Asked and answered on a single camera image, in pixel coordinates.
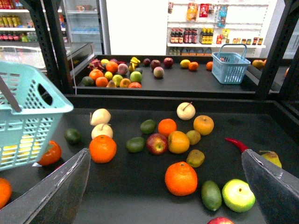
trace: light blue basket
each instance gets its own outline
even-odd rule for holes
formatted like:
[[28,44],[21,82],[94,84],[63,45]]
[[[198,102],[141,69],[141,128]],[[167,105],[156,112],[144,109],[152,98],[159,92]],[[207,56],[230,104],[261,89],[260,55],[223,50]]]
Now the light blue basket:
[[[222,52],[222,48],[227,45],[243,45],[245,49],[242,55]],[[224,44],[219,52],[212,54],[212,74],[222,84],[240,84],[247,67],[250,65],[250,61],[245,58],[246,53],[247,46],[245,44]]]
[[0,91],[2,171],[39,161],[63,113],[73,105],[35,67],[0,61],[0,76],[22,109],[16,112]]

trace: basket handle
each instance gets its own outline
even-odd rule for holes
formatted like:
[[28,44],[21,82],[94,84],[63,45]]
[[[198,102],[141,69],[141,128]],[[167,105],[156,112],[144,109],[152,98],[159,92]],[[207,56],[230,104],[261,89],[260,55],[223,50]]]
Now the basket handle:
[[231,45],[231,46],[242,45],[242,46],[244,46],[245,48],[244,48],[244,51],[243,51],[243,53],[242,53],[241,56],[242,56],[243,59],[245,58],[246,53],[247,53],[247,46],[246,46],[245,44],[243,44],[243,43],[226,43],[226,44],[223,44],[223,45],[221,46],[221,48],[220,48],[218,54],[217,54],[217,57],[219,57],[219,54],[221,53],[222,48],[223,48],[224,46],[227,46],[227,45]]
[[10,103],[10,105],[14,108],[15,111],[21,112],[22,109],[20,108],[18,101],[14,97],[14,95],[9,90],[8,86],[4,82],[3,78],[0,76],[0,90],[2,94],[5,96],[7,101]]

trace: basket hole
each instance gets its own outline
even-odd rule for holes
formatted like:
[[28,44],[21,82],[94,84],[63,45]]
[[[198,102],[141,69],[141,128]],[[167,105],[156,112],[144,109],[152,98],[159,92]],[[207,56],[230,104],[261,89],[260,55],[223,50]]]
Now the basket hole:
[[38,92],[42,96],[46,104],[51,106],[53,103],[53,98],[52,96],[50,96],[50,94],[44,89],[44,87],[41,84],[38,85]]

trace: refrigerator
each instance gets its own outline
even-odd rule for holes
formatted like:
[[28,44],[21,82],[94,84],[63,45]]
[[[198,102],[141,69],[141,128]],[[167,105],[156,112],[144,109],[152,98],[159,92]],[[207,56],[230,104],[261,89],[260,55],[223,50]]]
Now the refrigerator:
[[97,0],[63,0],[70,43],[92,42],[95,55],[102,55],[103,36]]

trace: dragon fruit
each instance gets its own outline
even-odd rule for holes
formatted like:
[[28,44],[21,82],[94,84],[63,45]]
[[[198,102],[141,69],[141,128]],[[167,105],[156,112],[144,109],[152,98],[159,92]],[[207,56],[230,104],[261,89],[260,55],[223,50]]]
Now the dragon fruit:
[[90,70],[93,70],[93,69],[99,69],[101,71],[104,70],[104,67],[101,64],[101,61],[99,59],[97,59],[97,58],[93,59],[92,62],[89,63],[88,68]]

